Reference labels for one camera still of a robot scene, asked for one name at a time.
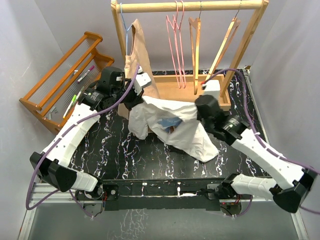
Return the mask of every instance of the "hanger hook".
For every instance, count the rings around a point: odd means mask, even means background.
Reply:
[[[200,20],[201,12],[202,12],[202,1],[200,1],[200,13],[199,13],[199,20]]]
[[[242,3],[242,0],[240,0],[239,8],[238,8],[238,11],[236,12],[236,14],[235,14],[234,18],[236,18],[236,17],[237,17],[237,15],[238,15],[238,13],[239,13],[239,11],[240,11],[241,3]]]

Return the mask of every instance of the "clothing rack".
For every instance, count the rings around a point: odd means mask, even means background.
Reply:
[[[218,10],[254,10],[251,19],[244,31],[240,44],[235,52],[235,55],[231,61],[230,68],[236,69],[239,66],[239,63],[253,37],[257,26],[268,6],[268,0],[225,0],[225,1],[194,1],[194,2],[184,2],[184,11],[218,11]],[[160,2],[160,3],[126,3],[118,4],[117,0],[111,0],[111,11],[114,19],[114,24],[116,28],[117,37],[120,44],[121,54],[123,60],[126,60],[126,41],[125,41],[125,32],[122,26],[121,20],[121,9],[122,13],[155,13],[155,12],[175,12],[177,10],[182,11],[182,3],[178,2]],[[224,110],[228,110],[231,106],[228,86],[234,72],[228,71],[226,76],[220,81],[220,106],[224,106]],[[200,75],[199,81],[205,79],[207,75]],[[157,77],[157,80],[162,84],[164,80]]]

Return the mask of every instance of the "marble pattern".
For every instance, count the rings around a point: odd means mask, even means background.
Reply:
[[[170,75],[173,71],[158,71],[154,75]],[[230,114],[246,119],[243,109],[242,83],[234,76],[228,91]],[[255,127],[261,125],[249,90],[248,109]],[[248,176],[267,176],[257,164],[243,153],[209,135],[218,149],[218,156],[202,163],[183,151],[161,142],[155,134],[140,140],[128,131],[128,121],[116,110],[103,114],[87,133],[75,151],[70,166],[107,179],[167,179],[167,178],[224,178],[240,172]]]

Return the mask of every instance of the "gray wall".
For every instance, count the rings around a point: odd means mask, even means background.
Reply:
[[[0,239],[17,239],[33,172],[53,135],[19,102],[62,52],[33,0],[0,1]]]
[[[119,42],[111,14],[110,0],[35,0],[47,24],[49,25],[61,50],[65,53],[85,31],[99,33],[103,36],[100,49],[115,59],[115,66],[122,68]],[[170,0],[123,0],[122,3],[156,3],[170,2]],[[256,58],[268,32],[277,19],[286,0],[270,1],[269,6],[252,38],[252,41],[240,63],[241,66],[251,65]],[[201,36],[199,67],[210,68],[220,48],[232,18],[233,11],[204,11],[201,13]],[[221,61],[220,67],[228,67],[240,43],[246,25],[253,10],[241,10],[238,18],[240,27],[234,37],[229,50]],[[186,12],[182,25],[182,40],[185,59],[185,69],[192,69],[191,44],[188,17],[196,18],[199,12]],[[147,50],[154,71],[172,70],[172,58],[168,42],[166,27],[166,13],[127,13],[124,14],[129,26],[136,18],[142,24]]]
[[[251,68],[253,92],[272,146],[320,169],[320,2],[290,0]],[[317,180],[304,206],[320,211]],[[320,216],[301,210],[310,239],[320,237]]]

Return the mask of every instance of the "wooden hanger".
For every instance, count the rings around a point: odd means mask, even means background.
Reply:
[[[189,28],[190,28],[190,39],[191,39],[191,54],[192,54],[192,70],[193,70],[193,93],[194,95],[198,92],[198,79],[199,79],[199,44],[200,44],[200,32],[201,32],[201,21],[197,17],[195,20],[189,17]],[[195,47],[194,47],[194,36],[192,28],[196,29],[195,35]]]
[[[220,49],[219,49],[218,53],[216,54],[215,59],[212,63],[210,71],[209,71],[208,75],[206,76],[206,80],[208,80],[212,76],[212,74],[215,72],[215,70],[217,69],[221,59],[224,57],[232,39],[234,38],[234,36],[238,30],[240,22],[241,21],[238,20],[236,17],[232,19],[232,21],[229,25],[229,28],[226,31],[226,34],[224,36],[223,42],[220,46]]]

